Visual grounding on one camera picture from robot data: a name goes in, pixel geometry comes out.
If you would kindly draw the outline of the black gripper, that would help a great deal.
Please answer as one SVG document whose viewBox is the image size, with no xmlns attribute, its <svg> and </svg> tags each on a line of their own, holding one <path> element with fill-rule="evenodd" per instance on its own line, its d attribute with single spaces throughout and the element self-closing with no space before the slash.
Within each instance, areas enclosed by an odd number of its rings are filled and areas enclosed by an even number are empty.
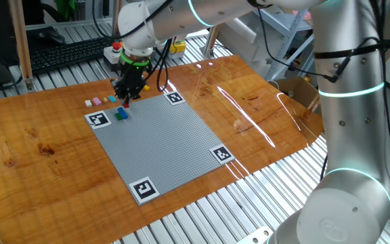
<svg viewBox="0 0 390 244">
<path fill-rule="evenodd" d="M 121 66 L 121 78 L 114 79 L 112 86 L 115 96 L 119 99 L 121 104 L 124 104 L 127 99 L 127 106 L 132 101 L 141 98 L 140 92 L 146 85 L 143 73 L 151 73 L 152 67 L 150 64 L 146 66 L 135 66 L 124 63 Z"/>
</svg>

